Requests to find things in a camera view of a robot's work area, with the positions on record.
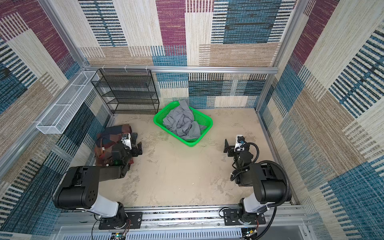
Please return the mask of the green plastic basket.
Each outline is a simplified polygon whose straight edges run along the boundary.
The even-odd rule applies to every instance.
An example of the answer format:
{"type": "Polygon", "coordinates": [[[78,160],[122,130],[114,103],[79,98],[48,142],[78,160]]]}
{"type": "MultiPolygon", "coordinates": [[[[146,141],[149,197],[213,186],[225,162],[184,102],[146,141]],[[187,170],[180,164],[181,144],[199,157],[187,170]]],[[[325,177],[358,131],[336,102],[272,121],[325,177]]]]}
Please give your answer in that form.
{"type": "Polygon", "coordinates": [[[195,117],[195,120],[200,124],[200,125],[203,125],[203,126],[206,126],[207,128],[202,131],[202,134],[201,136],[195,140],[195,141],[185,141],[183,139],[181,139],[180,137],[176,136],[175,134],[173,134],[171,131],[169,131],[163,124],[163,119],[170,113],[170,111],[176,107],[178,107],[180,104],[179,104],[179,101],[176,101],[176,102],[172,102],[170,104],[168,104],[166,107],[164,107],[161,111],[159,111],[155,117],[154,117],[154,123],[160,127],[161,129],[163,129],[165,132],[167,132],[168,134],[170,134],[171,136],[175,137],[176,139],[178,139],[179,141],[181,141],[182,143],[184,143],[185,145],[189,146],[189,147],[193,147],[195,146],[197,143],[199,143],[199,141],[208,133],[208,131],[212,128],[213,126],[213,120],[211,117],[201,113],[200,111],[198,110],[195,110],[194,108],[190,107],[190,109],[193,111],[193,115],[195,117]]]}

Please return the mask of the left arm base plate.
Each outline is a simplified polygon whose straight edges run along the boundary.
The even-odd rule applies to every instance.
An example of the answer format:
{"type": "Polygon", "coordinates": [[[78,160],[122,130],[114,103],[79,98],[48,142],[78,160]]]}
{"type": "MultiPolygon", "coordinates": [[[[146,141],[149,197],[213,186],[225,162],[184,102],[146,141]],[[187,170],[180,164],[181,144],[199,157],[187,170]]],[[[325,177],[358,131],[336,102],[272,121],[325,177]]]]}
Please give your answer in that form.
{"type": "Polygon", "coordinates": [[[126,212],[122,217],[101,218],[99,230],[139,229],[143,212],[126,212]]]}

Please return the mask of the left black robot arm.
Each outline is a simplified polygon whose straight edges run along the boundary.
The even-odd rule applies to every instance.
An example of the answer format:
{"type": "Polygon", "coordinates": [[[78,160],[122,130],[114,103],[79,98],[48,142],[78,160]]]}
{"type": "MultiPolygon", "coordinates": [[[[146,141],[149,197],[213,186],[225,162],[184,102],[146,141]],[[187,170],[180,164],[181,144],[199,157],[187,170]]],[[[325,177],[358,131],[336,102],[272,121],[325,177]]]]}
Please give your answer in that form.
{"type": "Polygon", "coordinates": [[[142,155],[137,133],[100,136],[95,146],[93,166],[70,167],[57,187],[52,190],[54,205],[63,210],[86,211],[99,216],[101,230],[131,227],[135,221],[124,205],[99,193],[99,183],[123,179],[142,155]]]}

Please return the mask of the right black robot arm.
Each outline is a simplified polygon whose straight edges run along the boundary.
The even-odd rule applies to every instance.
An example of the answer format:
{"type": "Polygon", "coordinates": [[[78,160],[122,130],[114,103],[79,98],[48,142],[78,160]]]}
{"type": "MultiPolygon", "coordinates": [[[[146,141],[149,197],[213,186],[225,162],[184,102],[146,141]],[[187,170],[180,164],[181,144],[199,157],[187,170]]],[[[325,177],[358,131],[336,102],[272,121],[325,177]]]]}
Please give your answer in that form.
{"type": "Polygon", "coordinates": [[[263,225],[265,213],[289,202],[292,191],[288,174],[274,161],[258,161],[260,149],[255,143],[237,136],[236,143],[225,140],[224,153],[233,158],[234,170],[230,181],[240,187],[251,187],[253,192],[242,198],[235,209],[224,208],[222,213],[226,226],[263,225]]]}

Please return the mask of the grey long sleeve shirt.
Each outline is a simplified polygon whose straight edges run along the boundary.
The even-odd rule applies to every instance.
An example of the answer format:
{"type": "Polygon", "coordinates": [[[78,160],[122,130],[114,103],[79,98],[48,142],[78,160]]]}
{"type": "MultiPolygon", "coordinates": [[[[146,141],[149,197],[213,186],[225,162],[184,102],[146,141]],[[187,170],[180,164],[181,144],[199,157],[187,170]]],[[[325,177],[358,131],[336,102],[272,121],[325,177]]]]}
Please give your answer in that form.
{"type": "Polygon", "coordinates": [[[186,100],[179,101],[179,106],[172,109],[163,119],[164,126],[185,141],[197,140],[207,127],[200,125],[193,115],[186,100]]]}

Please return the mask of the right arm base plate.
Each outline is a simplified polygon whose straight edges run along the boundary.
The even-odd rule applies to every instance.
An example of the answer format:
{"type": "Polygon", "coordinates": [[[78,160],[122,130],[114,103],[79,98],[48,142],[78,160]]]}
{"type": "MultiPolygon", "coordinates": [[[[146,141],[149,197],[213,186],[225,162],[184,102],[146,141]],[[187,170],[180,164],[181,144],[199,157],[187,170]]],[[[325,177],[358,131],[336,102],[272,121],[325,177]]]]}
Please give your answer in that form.
{"type": "Polygon", "coordinates": [[[240,214],[237,209],[225,208],[219,211],[219,215],[224,218],[225,226],[237,226],[237,225],[264,225],[266,219],[261,214],[240,214]]]}

